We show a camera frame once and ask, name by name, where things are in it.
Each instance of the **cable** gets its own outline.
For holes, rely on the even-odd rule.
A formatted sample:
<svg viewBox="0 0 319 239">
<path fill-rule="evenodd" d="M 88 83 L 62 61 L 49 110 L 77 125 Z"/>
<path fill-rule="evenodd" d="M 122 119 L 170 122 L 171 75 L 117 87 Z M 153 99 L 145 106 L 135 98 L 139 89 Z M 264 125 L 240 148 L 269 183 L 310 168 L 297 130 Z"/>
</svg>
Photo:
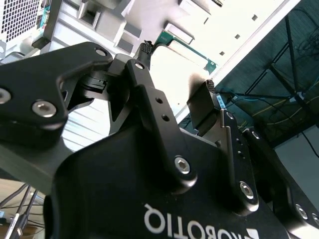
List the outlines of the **cable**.
<svg viewBox="0 0 319 239">
<path fill-rule="evenodd" d="M 306 92 L 309 91 L 309 90 L 311 90 L 311 89 L 312 89 L 316 84 L 318 84 L 318 83 L 319 83 L 319 76 L 317 77 L 317 79 L 315 80 L 315 82 L 313 83 L 313 85 L 310 86 L 309 89 L 306 90 Z"/>
<path fill-rule="evenodd" d="M 27 236 L 21 236 L 22 238 L 29 238 L 29 237 L 34 237 L 35 235 L 38 235 L 39 233 L 43 232 L 44 231 L 44 228 L 39 230 L 38 232 L 34 233 L 34 234 L 30 234 L 30 235 L 27 235 Z"/>
<path fill-rule="evenodd" d="M 35 225 L 35 224 L 27 224 L 27 226 L 37 227 L 37 228 L 45 228 L 44 225 Z"/>
<path fill-rule="evenodd" d="M 313 101 L 313 100 L 315 100 L 315 99 L 317 99 L 317 98 L 319 98 L 319 96 L 313 97 L 313 98 L 310 99 L 306 104 L 308 104 L 309 102 L 311 102 L 311 101 Z M 274 122 L 274 123 L 268 123 L 267 125 L 274 125 L 274 124 L 279 124 L 279 123 L 285 122 L 285 121 L 289 120 L 291 117 L 295 116 L 295 115 L 296 115 L 300 110 L 302 110 L 302 109 L 303 109 L 303 108 L 300 107 L 296 112 L 294 112 L 294 113 L 293 113 L 291 116 L 289 116 L 288 118 L 283 119 L 283 120 L 281 120 L 281 121 Z"/>
<path fill-rule="evenodd" d="M 308 139 L 308 137 L 305 135 L 304 132 L 301 132 L 303 134 L 303 136 L 305 137 L 305 139 L 307 140 L 310 148 L 312 149 L 312 151 L 314 152 L 314 154 L 317 156 L 317 158 L 319 158 L 318 153 L 316 152 L 315 148 L 313 147 L 313 145 L 310 143 L 310 140 Z"/>
<path fill-rule="evenodd" d="M 273 104 L 273 105 L 276 106 L 276 105 L 279 105 L 279 104 L 281 104 L 281 103 L 283 103 L 283 102 L 285 102 L 285 101 L 286 101 L 286 100 L 282 100 L 282 101 L 279 101 L 279 102 L 277 102 L 277 103 L 275 103 L 275 104 Z M 271 109 L 271 106 L 266 107 L 266 108 L 264 108 L 264 109 L 261 110 L 261 111 L 258 111 L 257 113 L 253 114 L 252 117 L 257 116 L 257 115 L 261 114 L 262 112 L 265 112 L 265 111 L 267 111 L 267 110 L 269 110 L 269 109 Z"/>
<path fill-rule="evenodd" d="M 245 101 L 251 101 L 251 102 L 253 102 L 253 101 L 258 101 L 258 100 L 259 100 L 259 98 L 251 98 L 251 97 L 239 96 L 239 95 L 237 95 L 235 92 L 233 92 L 232 89 L 230 89 L 230 88 L 228 88 L 228 87 L 223 87 L 222 90 L 223 90 L 223 89 L 226 89 L 226 90 L 228 90 L 229 92 L 221 92 L 221 93 L 232 93 L 232 94 L 234 94 L 235 96 L 237 96 L 238 98 L 243 99 L 243 100 L 245 100 Z"/>
<path fill-rule="evenodd" d="M 24 213 L 26 214 L 27 217 L 29 216 L 29 213 L 30 213 L 30 211 L 31 211 L 31 207 L 32 207 L 32 205 L 33 205 L 33 203 L 34 203 L 34 200 L 35 200 L 35 198 L 36 198 L 37 193 L 38 193 L 38 190 L 35 190 L 35 191 L 33 192 L 33 195 L 32 195 L 32 197 L 31 197 L 31 200 L 30 200 L 30 202 L 29 202 L 27 208 L 25 209 L 25 212 L 24 212 Z"/>
<path fill-rule="evenodd" d="M 40 226 L 44 226 L 44 224 L 43 223 L 37 223 L 37 222 L 35 222 L 35 221 L 32 221 L 32 220 L 28 220 L 29 222 L 32 222 L 32 223 L 35 223 L 35 224 L 39 224 Z"/>
<path fill-rule="evenodd" d="M 18 190 L 16 190 L 14 193 L 10 194 L 8 197 L 2 200 L 0 202 L 0 209 L 3 208 L 3 206 L 9 202 L 11 199 L 13 199 L 15 196 L 17 196 L 19 193 L 21 193 L 25 188 L 27 187 L 27 184 L 23 184 Z"/>
<path fill-rule="evenodd" d="M 262 100 L 262 99 L 260 99 L 260 100 L 263 101 L 263 102 L 265 102 L 265 103 L 267 103 L 267 104 L 269 104 L 270 106 L 274 107 L 274 108 L 277 109 L 279 112 L 281 112 L 282 114 L 284 114 L 285 116 L 287 116 L 287 117 L 289 118 L 289 116 L 288 116 L 285 112 L 283 112 L 281 109 L 279 109 L 278 107 L 274 106 L 273 104 L 269 103 L 269 102 L 266 101 L 266 100 Z M 290 120 L 294 125 L 297 125 L 291 118 L 289 118 L 289 120 Z M 309 144 L 310 148 L 312 149 L 312 151 L 314 152 L 314 154 L 317 156 L 317 158 L 319 158 L 318 153 L 316 152 L 315 148 L 313 147 L 313 145 L 311 144 L 310 140 L 307 138 L 307 136 L 305 135 L 305 133 L 304 133 L 304 132 L 301 132 L 301 133 L 302 133 L 302 135 L 305 137 L 306 141 L 308 142 L 308 144 Z"/>
<path fill-rule="evenodd" d="M 42 204 L 32 204 L 32 206 L 43 206 Z M 18 208 L 19 206 L 13 206 L 13 207 L 3 207 L 2 209 L 9 209 L 9 208 Z"/>
<path fill-rule="evenodd" d="M 43 213 L 29 213 L 29 214 L 34 216 L 43 216 Z"/>
</svg>

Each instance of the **metal frame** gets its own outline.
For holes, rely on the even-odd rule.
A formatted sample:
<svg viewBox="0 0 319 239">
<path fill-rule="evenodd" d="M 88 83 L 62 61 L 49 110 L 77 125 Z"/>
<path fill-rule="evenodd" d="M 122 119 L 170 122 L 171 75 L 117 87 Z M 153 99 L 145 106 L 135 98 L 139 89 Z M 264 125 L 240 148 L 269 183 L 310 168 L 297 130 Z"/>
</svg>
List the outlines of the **metal frame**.
<svg viewBox="0 0 319 239">
<path fill-rule="evenodd" d="M 41 50 L 41 54 L 50 50 L 51 41 L 55 26 L 58 21 L 59 12 L 62 6 L 63 0 L 53 0 L 50 6 L 50 17 L 44 29 L 43 36 L 32 44 L 32 47 Z"/>
<path fill-rule="evenodd" d="M 259 77 L 253 82 L 253 84 L 248 88 L 248 90 L 243 93 L 234 93 L 236 96 L 241 97 L 248 97 L 248 98 L 266 98 L 266 99 L 290 99 L 295 98 L 296 102 L 305 110 L 307 115 L 309 115 L 310 120 L 308 121 L 307 125 L 312 126 L 316 124 L 319 126 L 319 116 L 316 115 L 310 107 L 307 105 L 307 103 L 298 95 L 300 91 L 300 87 L 298 84 L 298 72 L 296 67 L 296 61 L 295 61 L 295 53 L 294 53 L 294 46 L 293 46 L 293 39 L 290 29 L 290 22 L 289 22 L 289 16 L 287 15 L 285 17 L 285 24 L 286 24 L 286 31 L 287 31 L 287 39 L 288 42 L 282 47 L 282 49 L 278 52 L 278 54 L 274 57 L 274 59 L 270 62 L 268 67 L 259 75 Z M 294 80 L 294 87 L 291 87 L 290 84 L 286 81 L 286 79 L 282 76 L 282 74 L 275 68 L 275 63 L 283 56 L 283 54 L 289 49 L 290 53 L 290 60 L 291 60 L 291 66 L 292 66 L 292 72 L 293 72 L 293 80 Z M 272 72 L 276 78 L 279 80 L 279 82 L 285 87 L 285 89 L 289 92 L 290 96 L 282 97 L 282 96 L 269 96 L 269 95 L 254 95 L 250 94 L 253 89 L 259 84 L 259 82 L 267 75 L 268 72 Z M 284 142 L 291 137 L 295 136 L 296 134 L 302 132 L 300 127 L 295 127 L 293 130 L 293 133 L 287 133 L 284 136 L 281 136 L 280 139 L 276 139 L 274 142 L 271 143 L 271 145 L 278 145 L 278 142 Z"/>
</svg>

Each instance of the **black cable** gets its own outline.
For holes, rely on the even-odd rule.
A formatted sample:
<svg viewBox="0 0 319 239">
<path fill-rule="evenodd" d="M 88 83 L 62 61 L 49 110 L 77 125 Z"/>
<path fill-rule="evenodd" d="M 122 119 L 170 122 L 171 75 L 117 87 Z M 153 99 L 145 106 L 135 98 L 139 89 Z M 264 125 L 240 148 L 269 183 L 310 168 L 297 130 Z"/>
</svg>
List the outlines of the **black cable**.
<svg viewBox="0 0 319 239">
<path fill-rule="evenodd" d="M 44 226 L 41 225 L 35 225 L 35 224 L 28 224 L 28 226 L 32 226 L 32 227 L 37 227 L 37 228 L 45 228 Z"/>
<path fill-rule="evenodd" d="M 28 204 L 28 207 L 25 209 L 25 212 L 24 212 L 24 213 L 26 214 L 27 217 L 29 216 L 29 213 L 30 213 L 30 211 L 31 211 L 31 207 L 32 207 L 32 205 L 33 205 L 33 203 L 34 203 L 34 200 L 35 200 L 35 198 L 36 198 L 37 193 L 38 193 L 37 190 L 35 190 L 35 191 L 33 192 L 33 195 L 32 195 L 32 197 L 31 197 L 31 199 L 30 199 L 30 202 L 29 202 L 29 204 Z"/>
<path fill-rule="evenodd" d="M 44 226 L 44 224 L 43 224 L 43 223 L 37 223 L 37 222 L 32 221 L 32 220 L 28 220 L 28 222 L 32 222 L 32 223 L 35 223 L 35 224 L 39 224 L 39 225 L 41 225 L 41 226 Z"/>
<path fill-rule="evenodd" d="M 279 112 L 281 112 L 283 115 L 285 115 L 295 126 L 297 126 L 297 124 L 285 113 L 283 112 L 281 109 L 279 109 L 278 107 L 274 106 L 273 104 L 269 103 L 268 101 L 264 100 L 264 99 L 260 99 L 261 101 L 269 104 L 270 106 L 274 107 L 275 109 L 277 109 Z M 301 134 L 305 137 L 306 141 L 308 142 L 310 148 L 312 149 L 312 151 L 314 152 L 314 154 L 317 156 L 317 158 L 319 158 L 318 153 L 316 152 L 315 148 L 313 147 L 313 145 L 311 144 L 310 140 L 308 139 L 308 137 L 305 135 L 305 133 L 302 131 Z"/>
<path fill-rule="evenodd" d="M 22 198 L 22 201 L 20 203 L 20 205 L 18 206 L 18 209 L 16 211 L 16 213 L 21 213 L 21 210 L 22 210 L 22 207 L 23 207 L 23 204 L 25 203 L 26 201 L 26 198 L 29 196 L 29 193 L 30 193 L 30 189 L 31 189 L 31 186 L 29 185 L 26 189 L 26 192 L 24 193 L 24 196 Z"/>
<path fill-rule="evenodd" d="M 29 213 L 30 215 L 34 215 L 34 216 L 42 216 L 43 213 Z"/>
<path fill-rule="evenodd" d="M 32 206 L 43 206 L 42 204 L 33 204 Z M 9 209 L 9 208 L 18 208 L 19 206 L 12 206 L 12 207 L 3 207 L 3 209 Z"/>
<path fill-rule="evenodd" d="M 10 194 L 8 197 L 6 197 L 5 199 L 2 200 L 2 202 L 0 202 L 0 209 L 3 208 L 3 206 L 9 202 L 12 198 L 14 198 L 15 196 L 17 196 L 19 193 L 21 193 L 25 188 L 27 187 L 27 184 L 23 184 L 18 190 L 16 190 L 14 193 Z"/>
<path fill-rule="evenodd" d="M 304 132 L 301 132 L 301 134 L 305 137 L 305 139 L 307 140 L 310 148 L 312 149 L 312 151 L 314 152 L 314 154 L 319 158 L 318 153 L 316 152 L 315 148 L 313 147 L 313 145 L 310 143 L 310 140 L 308 139 L 308 137 L 305 135 Z"/>
</svg>

